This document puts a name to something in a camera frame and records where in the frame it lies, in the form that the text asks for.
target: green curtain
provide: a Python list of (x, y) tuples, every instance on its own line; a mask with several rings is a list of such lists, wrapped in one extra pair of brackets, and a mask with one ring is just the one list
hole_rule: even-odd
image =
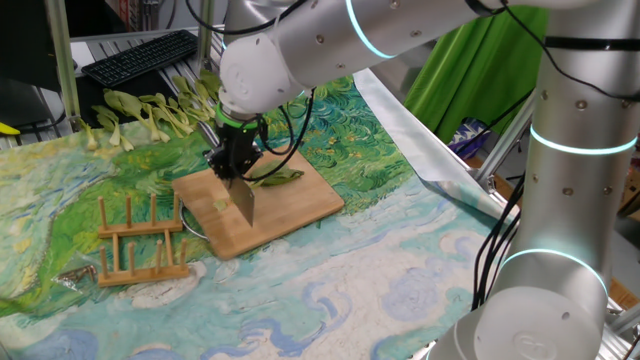
[[(515, 7), (513, 12), (544, 36), (546, 10)], [(449, 143), (464, 118), (488, 124), (531, 90), (541, 55), (540, 46), (509, 14), (474, 20), (438, 40), (405, 106)], [(500, 132), (516, 114), (495, 130)]]

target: small metal object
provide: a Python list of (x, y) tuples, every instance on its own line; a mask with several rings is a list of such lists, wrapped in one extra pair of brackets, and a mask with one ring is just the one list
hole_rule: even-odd
[(184, 203), (182, 202), (182, 199), (181, 199), (181, 200), (180, 200), (180, 220), (182, 220), (182, 225), (184, 225), (184, 227), (185, 227), (185, 228), (186, 228), (190, 233), (192, 233), (193, 235), (195, 235), (195, 236), (199, 237), (200, 239), (204, 239), (204, 240), (209, 241), (209, 238), (208, 238), (208, 237), (206, 237), (206, 236), (204, 236), (204, 235), (200, 234), (199, 232), (195, 231), (195, 230), (191, 227), (191, 225), (189, 225), (189, 223), (187, 222), (187, 219), (185, 219), (185, 217), (184, 217), (184, 208), (185, 208), (185, 206), (184, 206)]
[(95, 281), (95, 275), (97, 273), (98, 273), (98, 271), (96, 270), (95, 266), (87, 265), (87, 266), (83, 266), (83, 267), (78, 268), (78, 269), (73, 269), (73, 270), (67, 271), (65, 273), (62, 273), (62, 274), (58, 275), (58, 279), (66, 280), (66, 281), (73, 281), (74, 283), (78, 283), (78, 282), (80, 282), (80, 280), (82, 280), (82, 278), (84, 278), (85, 275), (89, 275), (89, 278), (91, 278), (91, 281), (94, 282)]

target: black keyboard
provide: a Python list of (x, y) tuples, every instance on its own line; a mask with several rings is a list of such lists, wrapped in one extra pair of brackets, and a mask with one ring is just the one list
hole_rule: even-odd
[(191, 55), (197, 48), (198, 37), (180, 30), (96, 61), (83, 67), (82, 72), (110, 88), (148, 71), (165, 67)]

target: black cable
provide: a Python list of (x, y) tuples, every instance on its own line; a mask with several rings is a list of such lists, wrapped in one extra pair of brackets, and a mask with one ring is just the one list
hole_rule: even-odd
[(287, 155), (291, 151), (291, 149), (293, 149), (293, 144), (295, 143), (296, 139), (295, 135), (293, 134), (293, 125), (291, 125), (291, 119), (289, 118), (289, 115), (286, 111), (284, 111), (284, 107), (282, 107), (282, 105), (280, 105), (278, 109), (280, 109), (280, 112), (282, 113), (282, 115), (284, 115), (284, 118), (287, 121), (287, 127), (289, 128), (289, 146), (287, 147), (287, 149), (284, 151), (276, 151), (271, 148), (271, 146), (269, 146), (268, 124), (262, 116), (258, 118), (258, 135), (260, 135), (262, 145), (265, 149), (267, 149), (267, 151), (274, 155)]
[[(497, 250), (495, 247), (498, 242), (497, 239), (498, 239), (498, 236), (500, 235), (500, 231), (502, 230), (502, 227), (507, 217), (511, 213), (511, 210), (516, 206), (516, 204), (518, 203), (518, 200), (520, 200), (520, 198), (522, 197), (524, 179), (525, 177), (523, 176), (518, 182), (518, 184), (516, 185), (513, 194), (511, 195), (511, 197), (509, 197), (509, 200), (507, 201), (507, 204), (505, 205), (505, 208), (502, 211), (502, 215), (500, 216), (500, 219), (495, 224), (495, 226), (491, 229), (491, 232), (482, 243), (480, 250), (478, 250), (478, 254), (476, 255), (476, 261), (474, 264), (474, 277), (473, 277), (474, 292), (473, 292), (473, 303), (471, 305), (471, 310), (477, 309), (480, 305), (484, 303), (484, 300), (486, 298), (485, 289), (486, 289), (486, 281), (488, 278), (488, 272), (491, 270), (491, 263), (493, 262), (493, 259), (495, 259), (495, 256), (497, 253)], [(515, 223), (516, 222), (512, 222), (511, 225), (509, 225), (509, 227), (507, 228), (507, 232), (503, 234), (503, 239), (504, 237), (509, 236), (508, 232), (510, 232), (513, 229), (513, 226), (515, 226)], [(485, 257), (485, 263), (483, 264), (483, 267), (482, 267), (482, 275), (481, 275), (479, 271), (480, 260), (482, 258), (482, 254), (485, 252), (485, 249), (488, 249), (488, 251)]]
[(511, 18), (513, 18), (513, 20), (518, 23), (518, 25), (520, 25), (520, 27), (522, 29), (524, 29), (524, 31), (527, 32), (527, 34), (529, 34), (529, 36), (531, 36), (533, 38), (533, 40), (535, 40), (535, 42), (538, 43), (538, 45), (540, 45), (540, 47), (542, 48), (542, 50), (544, 51), (544, 53), (547, 55), (547, 58), (549, 58), (549, 61), (551, 62), (551, 65), (553, 65), (553, 67), (556, 69), (556, 71), (558, 71), (562, 76), (566, 77), (569, 80), (573, 80), (579, 84), (582, 85), (586, 85), (592, 89), (594, 89), (595, 91), (601, 93), (604, 96), (613, 98), (613, 99), (620, 99), (620, 100), (627, 100), (627, 101), (633, 101), (633, 102), (639, 102), (640, 101), (640, 97), (638, 95), (635, 96), (621, 96), (621, 95), (614, 95), (611, 93), (606, 92), (605, 90), (602, 90), (601, 88), (599, 88), (598, 86), (584, 81), (584, 80), (580, 80), (576, 77), (573, 77), (569, 74), (567, 74), (566, 72), (564, 72), (562, 69), (560, 69), (560, 67), (558, 66), (558, 64), (556, 63), (556, 61), (553, 59), (553, 56), (551, 56), (551, 52), (549, 51), (549, 49), (547, 48), (547, 46), (544, 44), (544, 42), (542, 42), (542, 40), (540, 40), (536, 34), (533, 33), (533, 31), (531, 31), (527, 25), (525, 25), (509, 8), (508, 6), (508, 1), (507, 0), (500, 0), (500, 2), (502, 3), (502, 6), (504, 8), (504, 10), (509, 14), (509, 16), (511, 16)]
[[(242, 29), (242, 30), (220, 30), (220, 29), (216, 29), (215, 27), (207, 24), (206, 22), (204, 22), (204, 20), (202, 20), (198, 14), (196, 14), (195, 10), (193, 10), (193, 7), (191, 6), (190, 0), (185, 0), (187, 3), (187, 9), (189, 9), (189, 12), (191, 13), (191, 16), (198, 22), (198, 24), (200, 24), (201, 26), (203, 26), (206, 29), (209, 29), (215, 33), (218, 34), (222, 34), (222, 35), (246, 35), (246, 34), (251, 34), (254, 32), (258, 32), (258, 31), (262, 31), (264, 29), (267, 29), (271, 26), (273, 26), (276, 23), (276, 19), (271, 19), (269, 21), (267, 21), (264, 24), (258, 25), (258, 26), (254, 26), (254, 27), (250, 27), (247, 29)], [(298, 0), (295, 3), (293, 3), (291, 6), (289, 6), (284, 12), (282, 12), (282, 14), (280, 14), (280, 20), (286, 18), (287, 16), (289, 16), (294, 10), (296, 10), (297, 8), (299, 8), (302, 4), (304, 4), (305, 2), (307, 2), (307, 0)]]
[(491, 279), (491, 286), (489, 286), (489, 289), (487, 290), (487, 298), (489, 297), (489, 295), (491, 295), (491, 290), (493, 290), (493, 285), (495, 285), (496, 278), (498, 277), (498, 273), (500, 272), (500, 265), (502, 265), (502, 260), (504, 259), (504, 256), (507, 254), (507, 250), (509, 250), (509, 246), (513, 242), (513, 238), (515, 238), (517, 233), (518, 233), (518, 229), (516, 229), (513, 232), (513, 234), (511, 234), (504, 248), (502, 248), (502, 254), (500, 254), (500, 258), (498, 259), (498, 263), (496, 264), (496, 271), (493, 273), (493, 279)]
[[(505, 232), (502, 234), (500, 241), (498, 241), (497, 245), (493, 248), (493, 251), (489, 254), (489, 256), (485, 258), (485, 267), (482, 273), (482, 277), (480, 278), (479, 293), (480, 293), (480, 296), (482, 296), (482, 301), (480, 301), (480, 305), (482, 305), (484, 301), (489, 297), (490, 292), (487, 291), (488, 289), (487, 282), (489, 281), (489, 273), (491, 272), (491, 265), (493, 264), (493, 261), (495, 260), (496, 256), (498, 256), (498, 251), (500, 251), (500, 249), (502, 248), (502, 245), (504, 245), (509, 240), (509, 238), (515, 234), (514, 229), (518, 221), (520, 221), (520, 213), (521, 212), (519, 211), (516, 217), (513, 218), (513, 221), (511, 221), (511, 224), (509, 224)], [(496, 268), (496, 271), (494, 273), (494, 279), (495, 279), (495, 274), (498, 272), (500, 265), (498, 264), (497, 266), (498, 267)]]
[(171, 9), (171, 16), (169, 16), (169, 21), (167, 22), (167, 27), (165, 29), (171, 29), (171, 25), (173, 25), (173, 20), (176, 17), (176, 11), (178, 10), (178, 0), (173, 0), (173, 8)]
[[(307, 131), (307, 127), (309, 126), (309, 122), (311, 121), (311, 110), (313, 109), (313, 96), (314, 96), (315, 92), (316, 92), (315, 88), (311, 89), (311, 97), (309, 98), (309, 103), (307, 105), (307, 116), (305, 117), (304, 123), (302, 124), (302, 129), (300, 130), (300, 135), (298, 136), (298, 140), (296, 141), (295, 145), (293, 145), (293, 149), (291, 149), (291, 151), (289, 152), (287, 157), (284, 158), (284, 160), (282, 160), (282, 162), (278, 166), (276, 166), (275, 169), (269, 171), (268, 173), (266, 173), (266, 174), (264, 174), (262, 176), (258, 176), (256, 178), (249, 178), (249, 177), (246, 177), (246, 176), (242, 175), (242, 173), (240, 173), (240, 171), (236, 167), (236, 163), (234, 161), (234, 156), (233, 156), (233, 153), (235, 152), (234, 150), (236, 149), (236, 145), (237, 145), (237, 142), (238, 142), (238, 138), (236, 137), (233, 140), (233, 144), (231, 145), (231, 151), (229, 153), (229, 162), (230, 162), (231, 170), (233, 170), (233, 172), (236, 174), (237, 177), (241, 178), (244, 181), (252, 181), (252, 182), (264, 180), (264, 179), (268, 178), (269, 176), (277, 173), (280, 169), (282, 169), (283, 166), (285, 166), (287, 164), (287, 162), (289, 162), (289, 160), (291, 160), (293, 155), (298, 150), (298, 147), (300, 147), (300, 145), (302, 144), (302, 138), (304, 137), (304, 133)], [(240, 129), (243, 129), (246, 124), (247, 123), (244, 123)]]
[(44, 125), (44, 126), (33, 126), (33, 125), (23, 125), (23, 126), (32, 126), (31, 129), (20, 129), (16, 127), (16, 130), (20, 131), (20, 135), (22, 134), (35, 134), (38, 132), (42, 132), (45, 130), (49, 130), (52, 127), (59, 125), (62, 121), (64, 121), (64, 119), (67, 117), (67, 114), (63, 111), (62, 115), (60, 115), (60, 117), (58, 118), (58, 120), (54, 121), (53, 123), (49, 124), (49, 125)]
[(476, 135), (473, 139), (471, 139), (471, 141), (469, 141), (468, 143), (464, 144), (460, 149), (456, 150), (456, 155), (460, 155), (462, 154), (462, 152), (464, 150), (466, 150), (467, 148), (469, 148), (469, 146), (471, 146), (473, 143), (475, 143), (476, 141), (478, 141), (479, 139), (482, 138), (482, 136), (484, 134), (486, 134), (487, 132), (489, 132), (491, 129), (493, 129), (496, 125), (498, 125), (498, 123), (500, 121), (502, 121), (502, 119), (504, 119), (505, 117), (507, 117), (507, 115), (511, 114), (511, 112), (515, 109), (518, 108), (518, 106), (520, 106), (520, 104), (522, 104), (525, 100), (527, 100), (529, 98), (529, 96), (531, 95), (531, 93), (533, 92), (534, 89), (531, 89), (529, 92), (527, 92), (523, 97), (521, 97), (520, 99), (518, 99), (518, 101), (516, 101), (513, 105), (511, 105), (507, 110), (505, 110), (502, 114), (500, 114), (500, 116), (498, 116), (495, 120), (493, 120), (489, 126), (487, 126), (486, 129), (482, 130), (480, 132), (480, 134)]

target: table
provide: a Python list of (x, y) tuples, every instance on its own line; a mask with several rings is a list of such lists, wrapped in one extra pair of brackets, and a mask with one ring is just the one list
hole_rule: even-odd
[[(345, 210), (228, 262), (181, 234), (186, 280), (107, 293), (51, 281), (69, 261), (97, 259), (97, 196), (110, 222), (123, 216), (115, 209), (126, 195), (141, 205), (134, 221), (146, 218), (149, 192), (158, 194), (158, 216), (170, 216), (169, 180), (205, 168), (196, 136), (150, 145), (130, 124), (131, 153), (109, 148), (104, 135), (89, 153), (84, 134), (0, 152), (0, 195), (11, 204), (0, 205), (0, 339), (9, 353), (384, 359), (408, 357), (443, 333), (468, 311), (471, 262), (492, 218), (425, 187), (352, 80), (317, 93), (302, 154)], [(137, 240), (137, 264), (153, 263), (155, 240)]]

